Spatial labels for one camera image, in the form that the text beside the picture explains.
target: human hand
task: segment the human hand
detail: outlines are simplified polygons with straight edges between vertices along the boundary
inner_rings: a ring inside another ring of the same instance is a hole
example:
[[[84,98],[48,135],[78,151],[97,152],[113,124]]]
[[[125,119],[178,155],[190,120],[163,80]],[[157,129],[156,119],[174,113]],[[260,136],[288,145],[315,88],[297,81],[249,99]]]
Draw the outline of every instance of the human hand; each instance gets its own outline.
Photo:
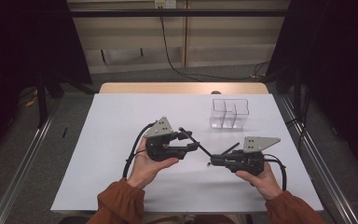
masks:
[[[282,193],[275,175],[272,173],[271,166],[264,162],[264,171],[258,176],[251,175],[246,171],[237,171],[236,176],[250,182],[260,192],[266,201],[269,201]]]
[[[177,158],[169,158],[165,161],[152,161],[146,150],[146,139],[143,138],[141,144],[136,149],[135,161],[132,167],[130,178],[127,183],[137,189],[143,189],[150,184],[157,173],[165,168],[179,162]]]

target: white paper sheet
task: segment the white paper sheet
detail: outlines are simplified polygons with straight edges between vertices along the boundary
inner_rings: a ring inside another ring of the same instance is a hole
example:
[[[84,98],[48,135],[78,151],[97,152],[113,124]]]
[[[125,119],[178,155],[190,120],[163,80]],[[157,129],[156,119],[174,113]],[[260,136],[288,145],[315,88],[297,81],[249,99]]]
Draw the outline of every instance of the white paper sheet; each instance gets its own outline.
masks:
[[[211,129],[213,98],[246,99],[249,117],[243,130]],[[57,193],[52,211],[95,211],[97,195],[123,172],[136,136],[143,127],[167,116],[175,131],[193,132],[212,154],[221,153],[244,136],[279,137],[281,142],[264,150],[286,166],[287,189],[315,210],[323,210],[304,164],[276,103],[269,94],[97,94],[75,152]],[[190,140],[174,141],[184,146]],[[266,211],[264,200],[249,183],[225,167],[207,166],[209,157],[200,149],[161,171],[145,188],[145,211],[151,213],[243,213]],[[271,164],[278,182],[282,175]]]

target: black cable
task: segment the black cable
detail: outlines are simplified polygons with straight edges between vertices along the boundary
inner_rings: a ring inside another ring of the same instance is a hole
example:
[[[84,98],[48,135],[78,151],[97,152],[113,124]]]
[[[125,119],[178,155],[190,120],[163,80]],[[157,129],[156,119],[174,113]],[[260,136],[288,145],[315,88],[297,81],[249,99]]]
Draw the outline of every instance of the black cable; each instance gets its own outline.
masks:
[[[287,185],[287,176],[286,176],[286,166],[284,166],[282,164],[282,162],[275,156],[272,156],[270,154],[264,154],[265,156],[270,156],[272,158],[275,158],[275,160],[271,160],[271,159],[264,159],[264,161],[270,161],[270,162],[276,162],[279,164],[280,168],[281,168],[281,173],[282,173],[282,190],[285,191],[286,190],[286,185]]]
[[[192,76],[197,76],[197,77],[212,77],[212,78],[220,78],[220,79],[226,79],[226,80],[235,80],[235,81],[241,81],[241,80],[245,80],[248,78],[251,78],[252,76],[248,76],[248,77],[239,77],[239,78],[235,78],[235,77],[217,77],[217,76],[211,76],[211,75],[205,75],[205,74],[197,74],[197,73],[184,73],[184,72],[180,72],[178,71],[176,68],[173,67],[172,63],[171,63],[171,58],[170,55],[168,53],[168,47],[167,47],[167,40],[165,37],[165,27],[164,27],[164,19],[162,17],[160,17],[160,21],[161,21],[161,28],[162,28],[162,35],[164,38],[164,46],[165,46],[165,53],[167,55],[167,60],[168,60],[168,64],[170,65],[171,69],[176,72],[178,75],[182,76],[182,77],[188,77],[191,78],[193,80],[196,80],[198,82],[202,82],[202,80],[194,78]]]
[[[263,63],[258,63],[258,64],[255,65],[255,68],[254,68],[254,76],[255,76],[254,82],[257,80],[257,73],[264,66],[264,64],[267,64],[267,63],[270,63],[270,61],[266,61],[266,62],[263,62]]]
[[[130,154],[129,158],[126,159],[126,165],[124,166],[124,171],[123,171],[123,177],[124,177],[124,178],[127,178],[127,173],[129,172],[130,165],[131,165],[131,163],[132,163],[133,158],[134,158],[135,155],[136,155],[134,152],[135,152],[136,146],[138,146],[139,139],[141,138],[142,134],[144,134],[144,132],[145,132],[147,129],[153,127],[153,125],[154,125],[155,123],[156,123],[156,122],[147,124],[147,125],[141,130],[141,132],[138,134],[138,136],[136,137],[136,140],[135,140],[135,142],[133,143],[133,147],[132,147],[131,154]]]

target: gray floor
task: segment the gray floor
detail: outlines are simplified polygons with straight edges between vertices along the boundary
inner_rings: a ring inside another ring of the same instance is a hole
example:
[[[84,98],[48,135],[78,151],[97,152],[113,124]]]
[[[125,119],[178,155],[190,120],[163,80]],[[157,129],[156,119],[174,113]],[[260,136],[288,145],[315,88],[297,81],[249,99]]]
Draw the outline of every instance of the gray floor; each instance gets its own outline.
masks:
[[[253,65],[231,65],[194,67],[181,71],[244,78],[253,74],[255,67]],[[264,73],[265,68],[259,72],[260,74]],[[101,74],[93,75],[92,78],[94,85],[90,87],[95,90],[98,90],[101,84],[107,81],[193,81],[190,78],[177,75],[172,69]],[[202,81],[222,81],[222,79],[212,77],[197,76],[197,78],[202,79]],[[31,169],[26,174],[26,179],[12,204],[9,214],[4,218],[5,223],[58,223],[64,218],[63,215],[50,212],[49,208],[75,149],[76,141],[92,102],[92,96],[65,84],[62,86],[65,89],[65,95],[61,100],[48,97],[49,108],[59,105],[57,113],[51,122],[41,148],[35,155]],[[275,83],[269,83],[268,90],[274,94],[283,118],[289,120],[290,118],[282,104],[282,98],[290,97],[292,93],[290,92],[288,95],[278,94],[275,90]],[[26,101],[28,97],[30,96],[21,99],[21,101]],[[307,129],[358,218],[358,161],[352,156],[345,140],[334,135],[331,131],[332,124],[313,100],[310,101],[308,118]],[[0,142],[0,199],[34,138],[37,123],[37,105],[19,106],[16,118],[13,119],[11,126]],[[297,144],[298,134],[294,126],[289,127],[289,132]],[[334,223],[327,212],[329,211],[337,223],[344,223],[336,208],[336,202],[324,186],[324,182],[304,146],[301,147],[301,155],[310,176],[313,177],[315,188],[328,208],[321,213],[321,216],[327,223]],[[254,214],[253,218],[255,223],[268,223],[265,214]]]

